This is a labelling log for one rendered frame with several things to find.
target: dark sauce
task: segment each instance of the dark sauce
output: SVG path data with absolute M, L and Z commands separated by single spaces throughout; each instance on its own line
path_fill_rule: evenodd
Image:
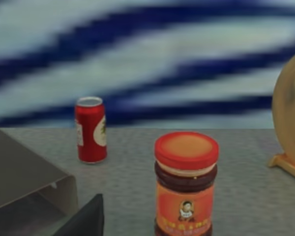
M 214 184 L 217 175 L 217 165 L 205 175 L 198 177 L 179 177 L 172 175 L 164 170 L 155 162 L 154 165 L 157 181 L 163 187 L 178 193 L 197 193 L 210 188 Z M 163 232 L 155 223 L 156 236 L 171 236 Z M 199 236 L 212 236 L 212 225 Z

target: glass jar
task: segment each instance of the glass jar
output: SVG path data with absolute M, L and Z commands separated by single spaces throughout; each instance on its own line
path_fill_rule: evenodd
M 196 132 L 155 142 L 157 236 L 211 236 L 218 143 Z

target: blue and white backdrop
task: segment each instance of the blue and white backdrop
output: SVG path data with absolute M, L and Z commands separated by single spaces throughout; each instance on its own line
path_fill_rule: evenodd
M 295 0 L 0 0 L 0 126 L 272 127 Z

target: can label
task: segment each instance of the can label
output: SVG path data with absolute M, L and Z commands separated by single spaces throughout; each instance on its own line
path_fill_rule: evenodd
M 79 124 L 77 121 L 75 121 L 76 128 L 77 128 L 77 142 L 79 146 L 83 146 L 83 131 L 82 131 L 82 125 Z
M 157 183 L 157 225 L 172 236 L 198 236 L 211 226 L 213 189 L 177 193 Z
M 94 141 L 104 147 L 106 146 L 106 117 L 104 116 L 94 129 Z

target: box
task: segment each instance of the box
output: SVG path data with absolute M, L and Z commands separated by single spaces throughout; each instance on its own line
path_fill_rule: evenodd
M 65 215 L 78 211 L 75 177 L 0 130 L 0 210 L 29 196 Z

